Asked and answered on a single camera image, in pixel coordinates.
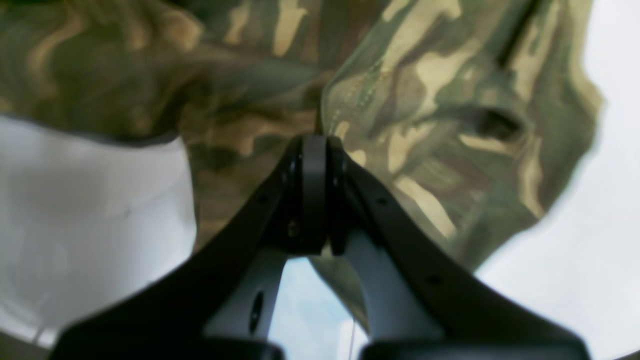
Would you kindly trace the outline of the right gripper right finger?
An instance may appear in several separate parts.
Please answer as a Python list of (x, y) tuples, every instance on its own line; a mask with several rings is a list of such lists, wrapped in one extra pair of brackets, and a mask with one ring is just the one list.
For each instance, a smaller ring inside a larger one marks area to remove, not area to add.
[(361, 283), (362, 360), (587, 360), (583, 340), (487, 287), (418, 228), (391, 192), (326, 145), (327, 231)]

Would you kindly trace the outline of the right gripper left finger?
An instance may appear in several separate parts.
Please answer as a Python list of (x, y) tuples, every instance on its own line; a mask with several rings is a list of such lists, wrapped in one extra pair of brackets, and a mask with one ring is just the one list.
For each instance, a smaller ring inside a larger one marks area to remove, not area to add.
[(327, 139), (296, 137), (204, 248), (145, 290), (69, 326), (52, 360), (283, 360), (267, 340), (291, 256), (327, 241)]

